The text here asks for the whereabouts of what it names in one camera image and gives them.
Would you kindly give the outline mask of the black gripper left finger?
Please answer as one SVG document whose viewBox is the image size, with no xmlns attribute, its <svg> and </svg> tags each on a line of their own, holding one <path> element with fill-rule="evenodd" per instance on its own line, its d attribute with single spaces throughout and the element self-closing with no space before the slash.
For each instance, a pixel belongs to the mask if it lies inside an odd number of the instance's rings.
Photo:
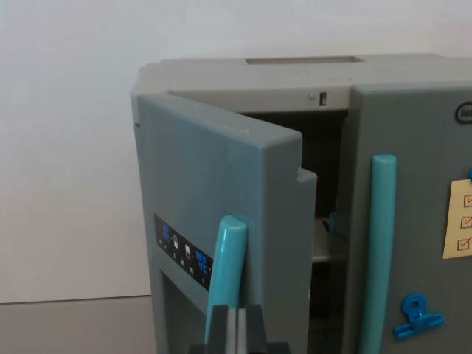
<svg viewBox="0 0 472 354">
<path fill-rule="evenodd" d="M 235 346 L 237 310 L 228 305 L 215 305 L 206 332 L 206 346 Z"/>
</svg>

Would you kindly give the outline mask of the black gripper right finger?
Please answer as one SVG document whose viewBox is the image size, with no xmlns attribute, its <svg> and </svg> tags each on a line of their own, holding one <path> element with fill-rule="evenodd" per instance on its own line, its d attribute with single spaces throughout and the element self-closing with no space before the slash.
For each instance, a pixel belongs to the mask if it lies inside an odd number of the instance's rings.
<svg viewBox="0 0 472 354">
<path fill-rule="evenodd" d="M 266 331 L 261 305 L 249 305 L 238 310 L 238 346 L 266 346 Z"/>
</svg>

